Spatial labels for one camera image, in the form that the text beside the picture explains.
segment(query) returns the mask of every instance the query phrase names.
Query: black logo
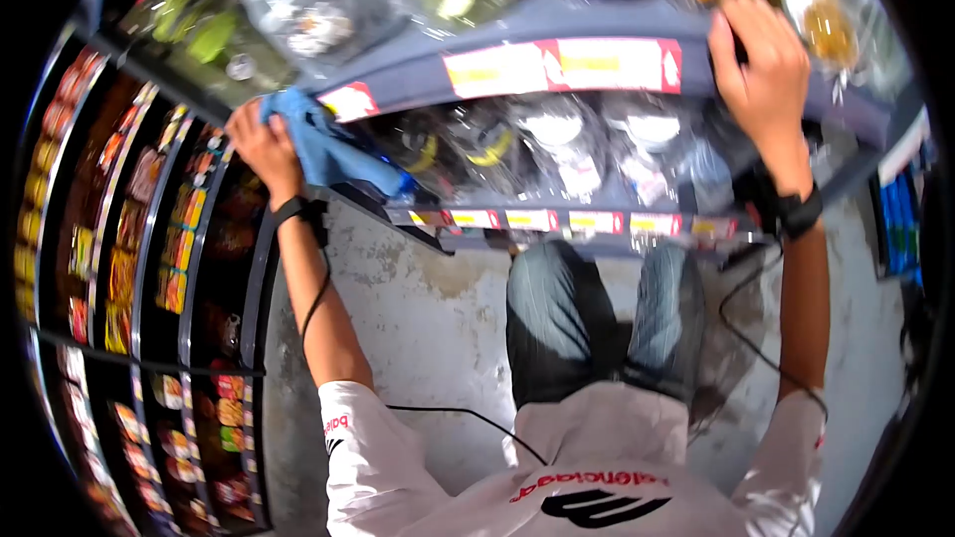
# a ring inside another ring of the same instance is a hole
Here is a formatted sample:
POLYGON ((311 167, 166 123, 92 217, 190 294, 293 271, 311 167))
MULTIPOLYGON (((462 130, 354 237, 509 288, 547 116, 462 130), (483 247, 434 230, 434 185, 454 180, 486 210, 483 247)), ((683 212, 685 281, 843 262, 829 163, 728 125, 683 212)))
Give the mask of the black logo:
POLYGON ((638 507, 630 507, 641 499, 617 496, 603 489, 591 489, 544 498, 541 511, 548 516, 566 518, 581 529, 603 529, 646 516, 670 500, 670 498, 658 498, 640 504, 638 507), (627 509, 607 514, 621 508, 627 509))
POLYGON ((325 440, 325 451, 328 452, 328 456, 331 456, 331 453, 335 451, 335 448, 338 448, 340 443, 344 440, 325 440))

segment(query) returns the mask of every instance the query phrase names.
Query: left hand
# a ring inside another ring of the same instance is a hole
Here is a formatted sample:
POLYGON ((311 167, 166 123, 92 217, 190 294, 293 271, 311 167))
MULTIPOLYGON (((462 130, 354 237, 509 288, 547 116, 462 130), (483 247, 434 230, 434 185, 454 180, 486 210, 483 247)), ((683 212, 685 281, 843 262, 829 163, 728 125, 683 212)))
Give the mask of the left hand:
POLYGON ((260 123, 259 99, 255 98, 232 113, 225 131, 243 162, 269 188, 272 211, 295 195, 302 194, 302 165, 282 117, 274 114, 269 117, 268 125, 260 123))

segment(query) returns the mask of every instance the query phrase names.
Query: aisle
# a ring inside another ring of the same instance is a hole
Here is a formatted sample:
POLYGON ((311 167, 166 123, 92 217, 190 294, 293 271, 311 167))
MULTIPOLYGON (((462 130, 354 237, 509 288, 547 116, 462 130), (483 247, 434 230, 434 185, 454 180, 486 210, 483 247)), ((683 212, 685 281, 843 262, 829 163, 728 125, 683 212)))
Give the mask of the aisle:
MULTIPOLYGON (((468 407, 498 423, 514 416, 504 350, 504 289, 510 265, 501 253, 433 255, 383 231, 357 211, 331 204, 328 255, 382 399, 394 404, 468 407)), ((894 283, 877 284, 854 202, 826 214, 832 285, 832 344, 817 535, 829 535, 851 502, 882 427, 901 395, 894 283)), ((598 262, 618 318, 633 315, 639 263, 598 262)), ((762 347, 778 353, 780 269, 744 290, 728 308, 762 347)), ((704 269, 710 323, 694 406, 689 465, 729 491, 746 472, 774 405, 776 377, 740 350, 715 321, 715 307, 746 270, 704 269)), ((280 535, 314 535, 326 517, 326 455, 316 391, 304 368, 281 277, 273 294, 266 352, 265 448, 272 520, 280 535)), ((420 430, 427 464, 448 493, 504 469, 501 435, 473 418, 400 413, 420 430)))

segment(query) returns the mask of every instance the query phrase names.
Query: sleeve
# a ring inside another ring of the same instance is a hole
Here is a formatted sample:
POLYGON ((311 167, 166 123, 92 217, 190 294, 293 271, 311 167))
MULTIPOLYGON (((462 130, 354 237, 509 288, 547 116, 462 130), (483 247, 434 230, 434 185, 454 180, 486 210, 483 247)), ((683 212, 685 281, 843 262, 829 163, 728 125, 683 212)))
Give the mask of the sleeve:
POLYGON ((805 393, 776 405, 753 465, 733 494, 750 537, 813 534, 824 435, 825 415, 805 393))
POLYGON ((421 438, 353 381, 318 389, 328 452, 328 533, 394 534, 450 496, 425 470, 421 438))

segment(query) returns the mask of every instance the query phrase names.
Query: blue cloth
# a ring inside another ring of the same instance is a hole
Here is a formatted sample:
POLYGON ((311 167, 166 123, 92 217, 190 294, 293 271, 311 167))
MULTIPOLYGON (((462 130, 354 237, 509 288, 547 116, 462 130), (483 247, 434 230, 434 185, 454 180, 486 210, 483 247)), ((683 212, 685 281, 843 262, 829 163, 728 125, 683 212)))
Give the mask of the blue cloth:
POLYGON ((387 162, 355 148, 354 136, 341 125, 328 122, 322 106, 302 90, 289 88, 264 96, 259 106, 262 122, 273 114, 286 122, 295 145, 305 183, 331 186, 354 179, 368 181, 385 195, 397 195, 404 183, 402 173, 387 162))

